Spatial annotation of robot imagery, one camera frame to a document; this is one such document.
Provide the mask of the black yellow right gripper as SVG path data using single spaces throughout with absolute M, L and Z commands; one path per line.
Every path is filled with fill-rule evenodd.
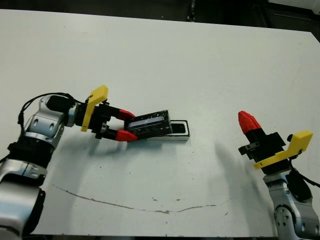
M 305 152 L 313 137 L 313 133 L 304 130 L 291 135 L 288 148 L 278 132 L 266 134 L 254 116 L 246 111 L 238 113 L 238 122 L 249 144 L 240 147 L 241 155 L 247 155 L 254 160 L 256 170 L 262 170 L 265 175 L 289 168 L 289 159 L 296 158 Z

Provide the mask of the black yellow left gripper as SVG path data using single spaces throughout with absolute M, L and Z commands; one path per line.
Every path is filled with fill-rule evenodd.
M 109 106 L 107 98 L 107 86 L 101 85 L 93 90 L 85 102 L 79 104 L 74 124 L 81 127 L 82 132 L 90 130 L 97 139 L 106 138 L 117 142 L 137 141 L 138 137 L 135 134 L 122 129 L 113 130 L 108 126 L 107 122 L 111 117 L 128 121 L 135 115 L 127 110 Z

